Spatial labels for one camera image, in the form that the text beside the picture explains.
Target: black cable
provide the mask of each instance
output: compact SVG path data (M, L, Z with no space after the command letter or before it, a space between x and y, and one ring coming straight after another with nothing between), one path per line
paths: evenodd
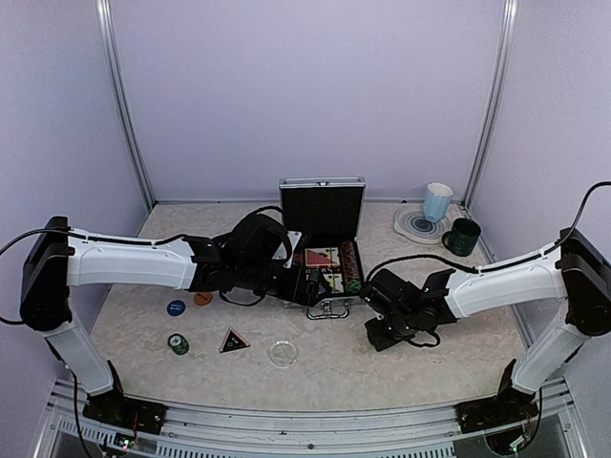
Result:
M80 420L78 419L78 379L76 378L76 374L73 373L74 377L74 419L76 421L76 432L78 433L78 440L80 441L80 445L83 446L83 451L87 455L87 458L94 458L92 454L87 449L87 445L85 444L85 439L83 439L83 431L80 428Z
M132 246L155 246L156 243L149 240L124 240L124 239L113 239L111 237L98 237L89 236L87 240L90 241L101 241L103 243L116 243L117 245L132 245Z
M573 224L571 225L570 229L568 230L568 232L564 235L564 237L562 239L559 239L556 243L554 243L554 245L552 245L550 248L548 248L547 250L545 250L543 252L544 256L547 256L550 253L556 251L557 249L559 249L561 247L561 245L564 242L569 240L569 238L573 235L573 232L577 228L577 224L579 223L579 220L581 219L581 214L583 213L583 209L585 208L585 204L587 203L588 199L590 198L590 196L592 195L592 193L594 191L596 191L597 189L599 189L599 188L601 188L603 186L611 186L611 181L599 181L598 183L592 185L590 187L590 189L587 190L587 192L583 196L583 199L581 200L581 205L579 206L579 209L577 211L577 214L575 216L575 219L573 220ZM528 258L524 258L523 260L516 260L516 261L511 262L509 264L503 264L503 265L499 265L497 267L490 267L488 269L482 269L481 273L485 274L485 273L488 273L488 272L495 272L495 271L498 271L498 270L506 269L508 267L514 267L516 265L521 265L521 264L523 264L525 262L530 262L531 260L537 260L539 258L541 258L541 254L536 254L536 255L530 256Z
M577 228L577 224L579 223L579 219L581 218L581 213L583 213L583 209L585 208L586 202L588 201L588 199L590 198L592 193L595 190L597 190L598 188L602 187L602 186L611 186L611 181L600 181L600 182L594 184L593 186L591 186L590 189L588 189L588 191L583 196L583 200L581 201L581 205L579 206L579 210L577 211L577 215L575 216L575 220L573 221L573 225L571 225L571 228L568 230L568 232L565 234L565 236L562 239L559 239L556 243L554 243L554 245L552 247L550 247L549 249L545 250L543 252L543 255L549 255L554 250L557 250L564 242L569 240L569 238L571 237L571 235L573 235L573 232ZM419 259L439 260L439 261L449 265L450 267L453 267L453 268L455 268L457 270L462 270L463 272L467 272L468 274L478 274L478 273L486 274L486 273L489 273L489 272L496 272L496 271L507 269L507 268L510 268L510 267L515 267L517 265L521 265L521 264L523 264L525 262L530 262L531 260L537 260L539 258L541 258L541 254L537 253L537 254L535 254L533 256L529 256L528 258L524 258L524 259L521 259L521 260L515 260L514 262L509 262L507 264L498 265L496 267L489 267L489 268L481 269L480 271L478 271L474 267L468 267L466 265L462 265L462 264L459 264L457 262L453 262L451 260L446 260L445 258L441 258L441 257L436 256L436 255L411 255L411 256L403 256L401 258L393 258L391 260L386 260L384 262L379 263L375 267L373 267L373 269L371 269L371 271L367 275L367 280L366 281L370 281L371 277L373 276L373 274L377 270L379 270L380 268L384 267L385 265L392 264L394 262L399 262L401 260L419 260Z
M219 291L219 297L221 298L222 301L227 302L227 303L233 303L234 305L239 305L240 307L253 307L255 305L257 305L259 302L261 302L263 299L265 299L265 294L263 294L261 297L259 297L257 300L253 301L253 302L249 302L249 303L242 303L242 302L234 302L231 301L229 298L227 298L224 293L222 293L221 291Z
M585 196L583 196L583 200L581 201L581 205L579 206L579 210L577 211L577 215L575 216L575 220L573 221L573 225L569 229L569 232L567 232L566 235L562 239L558 240L554 244L554 246L552 246L549 250L545 251L546 255L549 255L551 252L559 248L564 242L569 240L569 238L573 234L573 231L575 231L575 228L577 227L577 223L579 222L579 219L581 218L581 213L583 212L583 209L585 208L585 204L588 201L588 199L590 198L590 195L597 189L601 188L602 186L611 186L611 181L599 181L598 183L590 187L590 189L588 189L587 193L585 193Z
M435 343L427 343L427 342L423 342L423 343L418 343L418 342L414 342L413 339L415 339L415 336L406 339L406 342L408 344L410 344L411 346L415 346L416 348L435 348L436 346L439 346L441 344L441 337L439 337L439 334L437 334L435 331L424 331L427 334L429 334L431 337L433 337L435 339Z
M533 432L533 435L528 439L528 442L519 451L523 451L528 446L530 446L533 443L533 441L535 440L535 437L537 437L538 428L541 425L542 412L543 412L543 386L538 389L538 415L537 415L537 425L535 426L535 432Z
M277 205L266 205L265 207L261 207L261 208L258 208L257 210L250 212L248 215L256 215L260 212L264 212L265 210L276 210L281 215L284 215L284 210Z
M392 258L391 260L385 260L384 262L380 262L378 265L376 265L375 267L373 267L371 269L371 271L367 275L366 282L370 281L371 277L373 277L373 274L377 270L379 270L382 267L384 267L385 265L393 264L393 263L399 262L401 260L422 260L422 259L424 259L424 260L438 260L440 262L443 262L444 264L449 265L450 267L453 267L454 269L462 270L463 272L467 272L468 274L476 274L477 273L477 269L475 269L474 267L469 267L468 265L462 265L462 264L459 264L458 262L454 262L452 260L446 260L445 258L442 258L442 257L437 256L437 255L409 255L409 256L402 256L400 258Z
M34 229L32 231L24 232L20 236L15 237L9 243L7 243L2 248L0 248L0 256L4 255L9 250L9 248L11 248L17 242L19 242L19 241L21 241L23 239L27 239L28 237L38 235L38 234L62 234L62 235L70 235L69 232L63 231L63 230L60 230L60 229ZM74 237L78 237L79 239L85 239L84 236L80 236L78 234L74 234ZM17 321L13 321L13 320L7 320L6 318L2 318L2 317L0 317L0 322L2 322L4 324L11 325L11 326L20 326L22 324L25 324L24 322L21 322L21 321L17 322Z
M183 239L185 237L190 237L190 236L188 234L176 234L175 236L172 236L168 239L156 241L155 243L153 243L153 245L154 246L165 245L166 243L170 243L171 241L174 241L176 239Z

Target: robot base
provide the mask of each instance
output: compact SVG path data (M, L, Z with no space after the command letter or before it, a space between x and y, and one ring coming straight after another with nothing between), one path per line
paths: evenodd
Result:
M522 406L520 410L503 409L496 396L460 403L456 406L458 423L463 434L502 427L511 423L521 422L527 419L527 414L535 418L538 408L530 403Z
M108 365L115 380L113 389L89 397L83 416L106 425L159 436L167 407L159 403L125 397L115 367L110 361Z
M505 367L496 396L456 406L456 416L463 434L502 427L538 415L538 407L534 403L535 395L523 393L513 387L511 377L514 365L516 360Z

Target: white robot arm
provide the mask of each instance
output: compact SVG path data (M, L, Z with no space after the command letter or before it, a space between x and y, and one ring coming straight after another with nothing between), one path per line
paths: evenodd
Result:
M89 396L84 415L159 433L165 407L123 396L120 380L68 306L70 287L92 283L151 284L192 292L249 289L301 305L314 305L330 286L318 271L292 262L303 236L259 212L247 215L228 234L213 239L178 235L135 239L92 234L54 217L26 259L21 318L39 331L55 356L78 377Z
M435 272L422 288L387 269L372 275L377 269L369 274L361 297L377 312L377 319L367 322L366 328L378 351L401 342L436 346L438 325L491 308L561 300L557 315L535 343L506 367L496 396L457 406L463 432L537 415L533 400L545 380L588 339L611 331L611 266L574 228L561 231L556 244L522 257L465 271ZM422 332L435 337L436 343L415 342Z

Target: lavender wall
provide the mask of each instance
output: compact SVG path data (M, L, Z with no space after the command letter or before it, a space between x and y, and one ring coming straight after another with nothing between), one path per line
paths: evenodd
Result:
M511 64L474 216L499 259L539 248L571 224L596 181L611 179L611 3L521 0ZM579 229L611 259L611 189ZM537 335L554 303L522 307ZM609 456L611 337L566 368L595 457Z
M0 2L0 243L55 214L133 235L145 216L127 158L96 23L95 2ZM1 259L0 314L17 319L31 246ZM91 325L104 287L79 288ZM26 456L60 370L40 336L0 324L0 455Z
M274 198L364 175L370 198L464 191L502 1L113 2L156 197Z

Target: blue token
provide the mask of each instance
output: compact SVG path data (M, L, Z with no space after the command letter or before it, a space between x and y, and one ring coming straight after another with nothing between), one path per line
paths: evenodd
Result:
M168 313L173 317L177 317L178 315L182 314L185 308L187 308L187 306L183 301L171 301L168 303Z

